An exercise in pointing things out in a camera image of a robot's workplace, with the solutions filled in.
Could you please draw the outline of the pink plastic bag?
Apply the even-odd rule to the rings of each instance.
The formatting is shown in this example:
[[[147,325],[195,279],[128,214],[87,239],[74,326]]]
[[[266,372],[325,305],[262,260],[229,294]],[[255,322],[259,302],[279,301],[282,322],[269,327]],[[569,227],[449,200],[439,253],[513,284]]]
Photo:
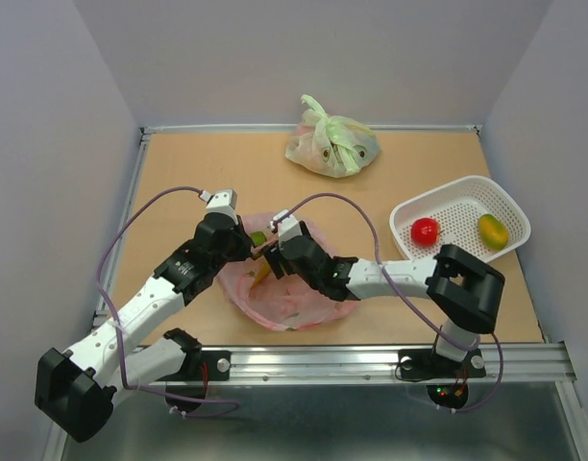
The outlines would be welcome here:
[[[251,288],[259,267],[266,259],[248,258],[227,264],[216,281],[225,297],[249,318],[274,331],[312,328],[348,316],[356,301],[337,302],[311,289],[300,277],[271,274]]]

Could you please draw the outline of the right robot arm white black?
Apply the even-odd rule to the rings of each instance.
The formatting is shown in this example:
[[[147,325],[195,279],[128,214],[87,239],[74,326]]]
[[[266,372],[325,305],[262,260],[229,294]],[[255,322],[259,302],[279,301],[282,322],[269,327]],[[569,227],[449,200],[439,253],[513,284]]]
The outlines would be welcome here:
[[[440,375],[458,369],[481,335],[495,331],[505,277],[460,247],[447,244],[432,257],[376,262],[331,256],[308,235],[260,251],[276,278],[296,275],[337,302],[395,296],[433,301],[447,316],[436,330],[429,364]]]

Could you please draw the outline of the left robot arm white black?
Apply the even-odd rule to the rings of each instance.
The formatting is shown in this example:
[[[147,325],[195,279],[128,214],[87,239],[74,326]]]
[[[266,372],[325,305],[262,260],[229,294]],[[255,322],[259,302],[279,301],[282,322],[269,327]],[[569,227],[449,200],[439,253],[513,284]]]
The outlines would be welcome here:
[[[235,212],[208,212],[109,322],[65,352],[50,349],[39,359],[36,407],[75,441],[89,440],[112,414],[122,388],[112,378],[126,352],[207,290],[227,263],[249,257],[252,245]]]

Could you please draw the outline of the green lime fruit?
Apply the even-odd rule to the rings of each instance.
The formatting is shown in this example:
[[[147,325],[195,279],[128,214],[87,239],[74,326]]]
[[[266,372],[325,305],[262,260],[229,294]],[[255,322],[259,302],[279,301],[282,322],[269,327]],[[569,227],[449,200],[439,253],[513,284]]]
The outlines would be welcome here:
[[[267,236],[261,230],[257,230],[257,231],[251,232],[250,233],[250,238],[252,240],[252,243],[253,243],[253,247],[254,248],[261,247],[268,240]]]

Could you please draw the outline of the yellow green mango fruit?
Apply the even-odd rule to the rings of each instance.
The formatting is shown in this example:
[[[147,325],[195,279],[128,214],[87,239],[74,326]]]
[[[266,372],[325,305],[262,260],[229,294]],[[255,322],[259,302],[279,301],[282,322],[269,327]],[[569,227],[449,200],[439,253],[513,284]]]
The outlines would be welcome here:
[[[509,243],[509,232],[505,225],[492,214],[478,218],[478,234],[482,243],[492,251],[503,250]]]

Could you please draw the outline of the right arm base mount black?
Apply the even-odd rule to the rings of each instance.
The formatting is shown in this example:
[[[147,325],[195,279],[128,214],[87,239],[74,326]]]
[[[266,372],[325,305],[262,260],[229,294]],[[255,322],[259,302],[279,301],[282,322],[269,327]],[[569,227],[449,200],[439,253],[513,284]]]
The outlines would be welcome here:
[[[402,349],[394,368],[394,377],[405,383],[425,383],[430,401],[438,409],[451,413],[468,411],[469,380],[486,377],[481,351],[466,352],[461,361],[454,361],[436,351],[439,337],[431,347]]]

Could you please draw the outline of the red apple fruit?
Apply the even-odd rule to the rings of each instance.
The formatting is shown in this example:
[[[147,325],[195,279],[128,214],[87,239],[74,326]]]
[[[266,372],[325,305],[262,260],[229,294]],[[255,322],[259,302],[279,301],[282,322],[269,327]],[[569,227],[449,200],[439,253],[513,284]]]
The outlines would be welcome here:
[[[438,221],[430,217],[423,217],[412,223],[409,235],[414,244],[428,248],[439,242],[441,233]]]

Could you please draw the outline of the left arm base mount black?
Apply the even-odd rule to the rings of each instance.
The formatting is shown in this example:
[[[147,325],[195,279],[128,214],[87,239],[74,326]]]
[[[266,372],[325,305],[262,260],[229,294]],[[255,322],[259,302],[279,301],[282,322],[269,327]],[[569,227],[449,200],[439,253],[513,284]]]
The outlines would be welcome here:
[[[159,391],[170,413],[184,419],[210,418],[237,408],[235,403],[223,403],[208,395],[212,382],[230,379],[231,351],[206,350],[180,328],[166,331],[148,351],[157,355],[148,384]]]

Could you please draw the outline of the yellow banana fruit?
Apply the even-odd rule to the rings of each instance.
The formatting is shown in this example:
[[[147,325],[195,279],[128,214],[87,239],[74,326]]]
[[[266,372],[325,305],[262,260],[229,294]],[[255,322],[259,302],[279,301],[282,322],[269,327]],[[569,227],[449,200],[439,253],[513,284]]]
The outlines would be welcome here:
[[[264,261],[256,272],[251,288],[258,286],[264,279],[271,274],[271,267],[268,262]]]

